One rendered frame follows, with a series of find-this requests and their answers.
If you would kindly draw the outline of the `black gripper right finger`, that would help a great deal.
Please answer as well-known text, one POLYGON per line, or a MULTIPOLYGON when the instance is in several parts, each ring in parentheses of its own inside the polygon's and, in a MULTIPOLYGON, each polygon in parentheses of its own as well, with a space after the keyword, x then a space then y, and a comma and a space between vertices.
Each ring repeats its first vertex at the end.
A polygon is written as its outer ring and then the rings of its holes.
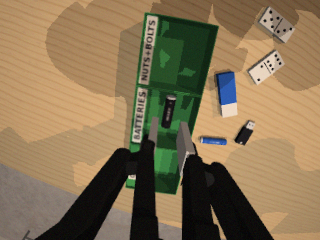
POLYGON ((274 240, 225 166, 198 156, 187 122, 180 122, 176 145, 183 176, 182 240, 221 240, 211 206, 226 240, 274 240))

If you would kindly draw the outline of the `black aa battery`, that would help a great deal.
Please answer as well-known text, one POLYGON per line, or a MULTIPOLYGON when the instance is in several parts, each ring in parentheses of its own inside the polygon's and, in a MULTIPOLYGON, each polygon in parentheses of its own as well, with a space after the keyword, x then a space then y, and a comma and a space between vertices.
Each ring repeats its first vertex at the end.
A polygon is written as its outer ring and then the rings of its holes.
POLYGON ((176 96, 174 95, 166 96, 165 107, 164 107, 162 123, 161 123, 161 126, 163 128, 168 129, 171 126, 175 102, 176 102, 176 96))

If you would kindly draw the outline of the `green three-compartment bin rack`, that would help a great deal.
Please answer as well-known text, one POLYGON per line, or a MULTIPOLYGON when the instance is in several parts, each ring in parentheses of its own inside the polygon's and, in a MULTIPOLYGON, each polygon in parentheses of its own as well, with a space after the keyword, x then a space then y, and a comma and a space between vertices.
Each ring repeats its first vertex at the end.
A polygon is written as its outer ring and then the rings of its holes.
POLYGON ((181 176, 176 147, 180 122, 194 131, 219 26, 144 14, 129 150, 137 152, 159 117, 154 156, 155 192, 176 195, 181 176), (171 93, 170 93, 171 92, 171 93), (176 96, 169 129, 161 127, 167 95, 176 96))

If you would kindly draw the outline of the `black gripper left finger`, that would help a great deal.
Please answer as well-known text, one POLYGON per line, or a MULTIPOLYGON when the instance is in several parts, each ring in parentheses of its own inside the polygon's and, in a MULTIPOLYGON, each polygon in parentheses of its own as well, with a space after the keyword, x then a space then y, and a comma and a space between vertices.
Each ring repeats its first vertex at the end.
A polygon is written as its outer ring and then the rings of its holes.
POLYGON ((159 117, 140 149, 118 148, 62 219, 34 240, 94 240, 129 175, 136 175, 130 240, 159 240, 154 156, 159 117), (150 140, 148 140, 150 139, 150 140))

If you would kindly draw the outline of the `blue battery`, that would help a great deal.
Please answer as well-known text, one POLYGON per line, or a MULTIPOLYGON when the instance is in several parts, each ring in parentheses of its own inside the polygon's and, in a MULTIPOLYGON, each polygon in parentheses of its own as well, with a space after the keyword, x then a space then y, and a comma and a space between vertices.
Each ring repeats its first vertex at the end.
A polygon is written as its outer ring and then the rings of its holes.
POLYGON ((226 145, 226 139, 219 139, 219 138, 207 138, 207 137, 200 137, 200 143, 204 144, 215 144, 215 145, 226 145))

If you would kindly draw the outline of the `white domino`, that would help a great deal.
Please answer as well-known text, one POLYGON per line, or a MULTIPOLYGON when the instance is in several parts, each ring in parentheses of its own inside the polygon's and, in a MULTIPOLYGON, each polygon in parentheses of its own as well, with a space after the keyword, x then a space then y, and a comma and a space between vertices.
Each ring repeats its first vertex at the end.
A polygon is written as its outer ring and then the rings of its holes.
POLYGON ((285 63, 282 60, 279 52, 274 50, 257 64, 255 64, 252 68, 250 68, 247 72, 254 83, 258 85, 283 65, 285 65, 285 63))
POLYGON ((286 43, 296 29, 272 7, 268 6, 257 22, 282 43, 286 43))

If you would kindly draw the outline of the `blue and white eraser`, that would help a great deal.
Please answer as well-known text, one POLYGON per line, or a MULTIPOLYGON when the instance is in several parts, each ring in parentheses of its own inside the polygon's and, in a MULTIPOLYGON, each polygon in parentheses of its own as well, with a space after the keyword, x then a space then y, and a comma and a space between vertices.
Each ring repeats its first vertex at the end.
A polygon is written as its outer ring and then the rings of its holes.
POLYGON ((237 114, 235 72, 216 74, 220 115, 222 118, 237 114))

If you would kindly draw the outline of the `black usb stick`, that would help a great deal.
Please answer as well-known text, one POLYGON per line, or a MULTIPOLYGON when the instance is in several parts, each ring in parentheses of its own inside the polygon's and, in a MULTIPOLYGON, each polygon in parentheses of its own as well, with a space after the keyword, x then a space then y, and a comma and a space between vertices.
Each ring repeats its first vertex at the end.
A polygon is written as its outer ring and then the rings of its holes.
POLYGON ((255 123, 248 120, 247 124, 241 128, 240 132, 238 133, 238 135, 234 141, 238 144, 245 146, 248 139, 250 138, 250 136, 253 133, 252 129, 254 126, 255 126, 255 123))

